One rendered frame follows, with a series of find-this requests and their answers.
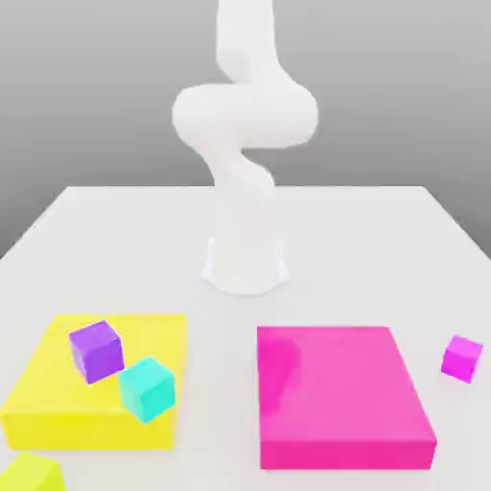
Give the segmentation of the large yellow box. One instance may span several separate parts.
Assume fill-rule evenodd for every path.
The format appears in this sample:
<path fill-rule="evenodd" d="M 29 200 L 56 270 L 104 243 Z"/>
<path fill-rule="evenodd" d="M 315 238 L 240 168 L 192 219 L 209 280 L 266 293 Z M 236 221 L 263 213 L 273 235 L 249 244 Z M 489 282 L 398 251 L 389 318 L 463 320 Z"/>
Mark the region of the large yellow box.
<path fill-rule="evenodd" d="M 121 403 L 117 375 L 88 385 L 68 335 L 105 320 L 119 335 L 125 368 L 153 357 L 175 375 L 175 405 L 148 424 Z M 14 450 L 170 450 L 188 355 L 185 315 L 58 315 L 1 409 Z"/>

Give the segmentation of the small lime cube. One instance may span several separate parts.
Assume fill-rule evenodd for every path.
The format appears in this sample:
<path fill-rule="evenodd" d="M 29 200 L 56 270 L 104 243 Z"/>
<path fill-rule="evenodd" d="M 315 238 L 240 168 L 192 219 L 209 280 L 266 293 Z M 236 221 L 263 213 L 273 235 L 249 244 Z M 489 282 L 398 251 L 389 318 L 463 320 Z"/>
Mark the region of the small lime cube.
<path fill-rule="evenodd" d="M 23 452 L 0 476 L 0 491 L 66 491 L 57 461 Z"/>

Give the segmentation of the small turquoise cube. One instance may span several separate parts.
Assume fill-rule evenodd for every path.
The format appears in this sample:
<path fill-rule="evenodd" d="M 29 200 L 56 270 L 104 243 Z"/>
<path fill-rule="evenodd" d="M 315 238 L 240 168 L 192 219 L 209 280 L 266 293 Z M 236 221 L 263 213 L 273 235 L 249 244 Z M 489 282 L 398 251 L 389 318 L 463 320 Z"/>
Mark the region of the small turquoise cube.
<path fill-rule="evenodd" d="M 175 375 L 153 357 L 119 372 L 117 381 L 123 407 L 143 424 L 175 405 Z"/>

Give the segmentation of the large pink box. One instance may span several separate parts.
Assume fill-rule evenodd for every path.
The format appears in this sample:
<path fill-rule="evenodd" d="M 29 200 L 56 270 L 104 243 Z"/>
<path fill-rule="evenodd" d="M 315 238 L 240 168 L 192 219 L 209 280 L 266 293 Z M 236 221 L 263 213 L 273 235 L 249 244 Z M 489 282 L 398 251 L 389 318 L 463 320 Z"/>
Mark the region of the large pink box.
<path fill-rule="evenodd" d="M 264 470 L 428 470 L 436 436 L 386 327 L 257 330 Z"/>

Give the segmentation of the small purple cube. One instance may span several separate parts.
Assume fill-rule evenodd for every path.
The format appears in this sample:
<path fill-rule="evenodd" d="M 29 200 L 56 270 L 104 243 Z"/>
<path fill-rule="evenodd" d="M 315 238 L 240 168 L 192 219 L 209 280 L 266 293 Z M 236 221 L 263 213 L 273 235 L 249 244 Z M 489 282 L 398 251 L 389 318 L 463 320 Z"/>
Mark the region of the small purple cube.
<path fill-rule="evenodd" d="M 105 320 L 71 332 L 68 339 L 74 365 L 88 385 L 125 368 L 121 339 Z"/>

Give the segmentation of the small magenta cube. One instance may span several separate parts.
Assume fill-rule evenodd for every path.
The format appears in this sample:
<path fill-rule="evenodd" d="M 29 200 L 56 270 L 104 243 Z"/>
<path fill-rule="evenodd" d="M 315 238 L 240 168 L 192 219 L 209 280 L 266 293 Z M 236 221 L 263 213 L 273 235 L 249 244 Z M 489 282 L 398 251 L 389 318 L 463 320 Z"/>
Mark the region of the small magenta cube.
<path fill-rule="evenodd" d="M 470 384 L 482 349 L 481 343 L 453 336 L 445 349 L 441 372 Z"/>

